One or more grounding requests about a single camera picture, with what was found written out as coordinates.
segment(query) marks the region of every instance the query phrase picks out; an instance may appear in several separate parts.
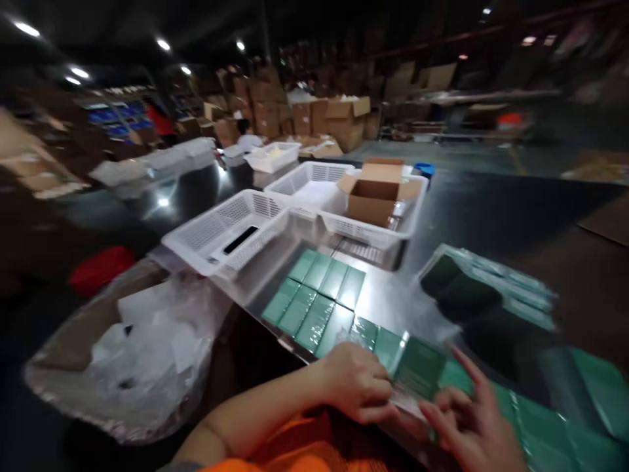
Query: blue lid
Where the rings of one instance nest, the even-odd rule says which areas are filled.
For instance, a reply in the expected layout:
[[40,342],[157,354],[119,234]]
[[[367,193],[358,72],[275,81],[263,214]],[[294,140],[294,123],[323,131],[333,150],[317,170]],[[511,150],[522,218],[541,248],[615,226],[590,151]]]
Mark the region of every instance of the blue lid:
[[436,167],[433,164],[428,163],[417,163],[413,167],[420,170],[422,174],[426,174],[427,176],[434,175],[434,171],[436,170]]

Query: orange shirt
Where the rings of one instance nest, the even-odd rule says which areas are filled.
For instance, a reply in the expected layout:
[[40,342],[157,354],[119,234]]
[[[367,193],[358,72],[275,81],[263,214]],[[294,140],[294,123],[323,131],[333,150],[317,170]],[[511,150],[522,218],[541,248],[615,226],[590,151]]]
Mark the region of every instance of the orange shirt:
[[387,472],[408,465],[417,462],[381,431],[323,410],[284,425],[249,462],[230,459],[202,472]]

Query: red object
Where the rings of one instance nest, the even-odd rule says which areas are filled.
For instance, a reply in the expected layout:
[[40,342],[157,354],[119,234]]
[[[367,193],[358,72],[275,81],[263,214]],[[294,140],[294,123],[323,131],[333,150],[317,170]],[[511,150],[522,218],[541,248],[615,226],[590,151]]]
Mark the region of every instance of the red object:
[[133,252],[116,246],[81,262],[72,271],[68,283],[76,293],[91,297],[135,262]]
[[146,115],[149,117],[149,120],[153,122],[155,125],[155,131],[157,131],[157,134],[160,136],[177,134],[175,133],[175,128],[172,127],[170,120],[167,117],[162,116],[155,107],[146,105]]

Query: ceiling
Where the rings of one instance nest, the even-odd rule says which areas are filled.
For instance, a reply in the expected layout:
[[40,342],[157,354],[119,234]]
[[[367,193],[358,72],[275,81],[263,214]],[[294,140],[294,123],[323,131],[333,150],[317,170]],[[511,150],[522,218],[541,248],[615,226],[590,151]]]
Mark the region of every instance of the ceiling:
[[[5,0],[0,64],[159,64],[176,60],[218,67],[238,58],[237,39],[245,42],[247,53],[261,53],[261,1]],[[342,36],[348,26],[360,33],[365,22],[384,17],[395,22],[397,42],[408,44],[435,33],[453,35],[478,29],[486,7],[493,10],[487,22],[491,24],[588,1],[592,0],[378,0],[370,3],[367,11],[366,3],[357,0],[266,0],[279,46],[309,37]],[[37,28],[41,38],[25,35],[12,20]],[[171,44],[172,57],[158,48],[156,37]]]

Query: plastic bin liner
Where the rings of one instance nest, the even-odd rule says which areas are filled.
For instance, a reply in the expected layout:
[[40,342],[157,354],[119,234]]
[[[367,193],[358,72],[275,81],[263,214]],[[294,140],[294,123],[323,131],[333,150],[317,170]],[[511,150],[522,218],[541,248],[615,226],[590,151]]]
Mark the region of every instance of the plastic bin liner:
[[[151,293],[162,303],[147,303]],[[126,298],[133,294],[135,300]],[[168,278],[143,259],[52,335],[27,363],[26,383],[60,412],[119,443],[152,443],[196,409],[212,343],[231,304],[208,279]]]

